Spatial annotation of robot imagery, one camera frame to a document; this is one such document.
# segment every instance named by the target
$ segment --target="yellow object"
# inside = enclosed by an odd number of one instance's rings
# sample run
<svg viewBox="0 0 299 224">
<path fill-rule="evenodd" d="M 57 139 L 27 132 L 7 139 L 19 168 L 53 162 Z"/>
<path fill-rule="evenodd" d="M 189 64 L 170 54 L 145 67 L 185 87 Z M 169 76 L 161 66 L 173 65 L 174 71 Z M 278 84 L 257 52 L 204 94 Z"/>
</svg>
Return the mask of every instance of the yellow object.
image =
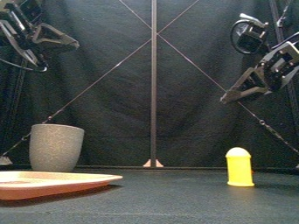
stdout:
<svg viewBox="0 0 299 224">
<path fill-rule="evenodd" d="M 228 185 L 253 186 L 248 152 L 236 147 L 228 151 L 225 157 L 228 163 Z"/>
</svg>

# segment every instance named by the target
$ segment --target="table surface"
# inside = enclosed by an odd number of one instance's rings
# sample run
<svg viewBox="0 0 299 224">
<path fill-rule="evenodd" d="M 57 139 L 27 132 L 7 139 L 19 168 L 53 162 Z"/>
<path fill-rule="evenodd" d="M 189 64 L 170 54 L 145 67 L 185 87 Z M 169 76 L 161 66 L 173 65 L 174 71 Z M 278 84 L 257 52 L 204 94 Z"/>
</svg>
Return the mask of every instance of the table surface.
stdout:
<svg viewBox="0 0 299 224">
<path fill-rule="evenodd" d="M 121 175 L 107 186 L 0 201 L 0 223 L 299 223 L 299 176 L 253 173 L 230 186 L 224 171 L 82 169 Z"/>
</svg>

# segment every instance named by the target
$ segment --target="tray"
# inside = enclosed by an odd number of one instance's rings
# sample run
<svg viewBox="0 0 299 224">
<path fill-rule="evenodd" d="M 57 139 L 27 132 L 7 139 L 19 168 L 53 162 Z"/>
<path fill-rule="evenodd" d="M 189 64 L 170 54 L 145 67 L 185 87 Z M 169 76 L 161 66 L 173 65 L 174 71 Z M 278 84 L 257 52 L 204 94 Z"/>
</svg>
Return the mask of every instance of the tray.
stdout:
<svg viewBox="0 0 299 224">
<path fill-rule="evenodd" d="M 25 200 L 46 195 L 83 191 L 107 185 L 121 176 L 106 174 L 0 171 L 0 200 Z"/>
</svg>

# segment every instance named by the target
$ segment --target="dark background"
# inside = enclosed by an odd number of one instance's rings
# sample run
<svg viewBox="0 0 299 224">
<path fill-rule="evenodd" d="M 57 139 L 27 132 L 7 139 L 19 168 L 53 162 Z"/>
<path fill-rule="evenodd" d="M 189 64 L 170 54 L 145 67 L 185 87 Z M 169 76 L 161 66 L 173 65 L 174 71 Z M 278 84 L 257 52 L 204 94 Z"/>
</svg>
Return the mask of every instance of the dark background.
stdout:
<svg viewBox="0 0 299 224">
<path fill-rule="evenodd" d="M 78 165 L 141 166 L 154 154 L 164 167 L 224 167 L 228 150 L 238 146 L 253 167 L 294 167 L 296 153 L 258 120 L 237 103 L 220 103 L 224 89 L 258 61 L 233 50 L 229 28 L 242 12 L 270 24 L 268 42 L 274 45 L 270 3 L 281 15 L 285 1 L 157 0 L 153 148 L 152 1 L 42 1 L 42 22 L 70 35 L 79 48 L 53 57 L 46 73 L 0 64 L 0 151 L 95 82 L 50 120 L 85 130 Z M 284 37 L 297 32 L 296 12 L 293 1 Z M 1 57 L 21 63 L 9 46 L 1 47 Z M 296 83 L 294 77 L 293 91 L 285 87 L 242 102 L 293 147 Z M 29 164 L 27 141 L 7 155 L 14 164 Z"/>
</svg>

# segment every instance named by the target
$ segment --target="metal pole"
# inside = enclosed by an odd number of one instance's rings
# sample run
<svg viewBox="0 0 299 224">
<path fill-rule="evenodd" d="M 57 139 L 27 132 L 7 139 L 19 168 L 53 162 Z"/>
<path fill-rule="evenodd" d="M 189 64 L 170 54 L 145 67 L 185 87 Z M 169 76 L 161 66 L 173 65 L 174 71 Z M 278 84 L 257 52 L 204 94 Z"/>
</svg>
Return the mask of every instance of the metal pole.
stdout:
<svg viewBox="0 0 299 224">
<path fill-rule="evenodd" d="M 156 0 L 152 0 L 150 167 L 156 167 Z"/>
</svg>

